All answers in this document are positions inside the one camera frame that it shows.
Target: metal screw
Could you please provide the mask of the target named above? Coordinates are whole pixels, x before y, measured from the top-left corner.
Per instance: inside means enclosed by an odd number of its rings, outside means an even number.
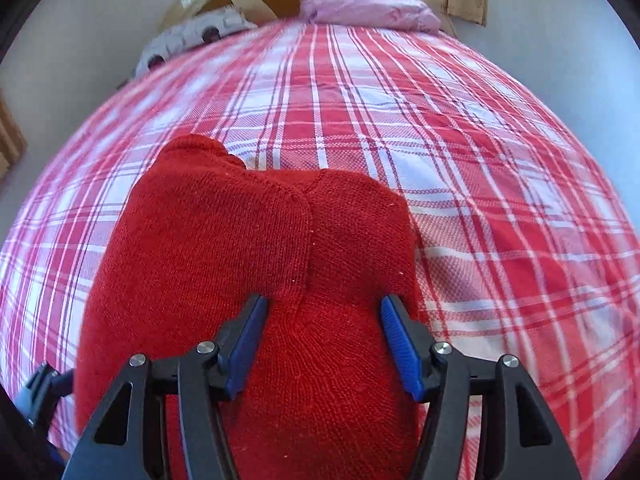
[[[520,361],[515,355],[507,354],[502,358],[502,364],[509,368],[515,368],[520,364]]]
[[[198,343],[198,354],[210,354],[216,349],[216,344],[213,341],[203,341]]]
[[[436,351],[436,354],[440,355],[449,355],[453,352],[453,346],[451,346],[446,341],[438,341],[435,345],[433,345],[433,349]]]
[[[142,366],[146,361],[144,354],[135,354],[129,358],[129,364],[131,366]]]

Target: plaid bedspread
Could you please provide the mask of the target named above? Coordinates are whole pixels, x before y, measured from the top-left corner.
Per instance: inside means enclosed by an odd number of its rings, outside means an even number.
[[[74,366],[131,187],[174,137],[248,168],[367,173],[405,197],[422,314],[464,353],[518,355],[585,479],[640,427],[640,244],[609,180],[526,88],[447,36],[280,22],[187,54],[97,110],[42,173],[0,254],[0,380]],[[54,443],[77,440],[66,400]],[[461,477],[472,478],[480,401]]]

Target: red knitted fabric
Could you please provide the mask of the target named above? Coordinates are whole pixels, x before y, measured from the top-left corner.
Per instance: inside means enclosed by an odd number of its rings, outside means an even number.
[[[245,391],[223,418],[242,480],[403,479],[417,409],[380,327],[416,317],[406,203],[343,171],[247,171],[202,136],[169,143],[133,189],[84,313],[78,427],[130,355],[182,354],[251,292],[270,314]],[[174,478],[186,478],[175,403]]]

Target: wall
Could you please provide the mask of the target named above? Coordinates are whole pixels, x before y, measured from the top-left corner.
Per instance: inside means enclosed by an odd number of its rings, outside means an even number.
[[[460,39],[538,95],[613,181],[640,228],[640,50],[606,0],[488,0]]]
[[[0,64],[29,147],[0,183],[0,246],[35,180],[123,82],[175,0],[42,0]]]

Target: pillowcase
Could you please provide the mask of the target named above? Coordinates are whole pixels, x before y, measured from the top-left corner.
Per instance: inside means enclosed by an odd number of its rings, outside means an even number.
[[[257,27],[255,23],[248,22],[242,11],[235,6],[203,12],[168,28],[151,41],[142,51],[134,76],[140,77],[191,48],[214,43],[225,36],[250,28]]]
[[[307,23],[392,28],[437,34],[440,19],[421,0],[302,0]]]

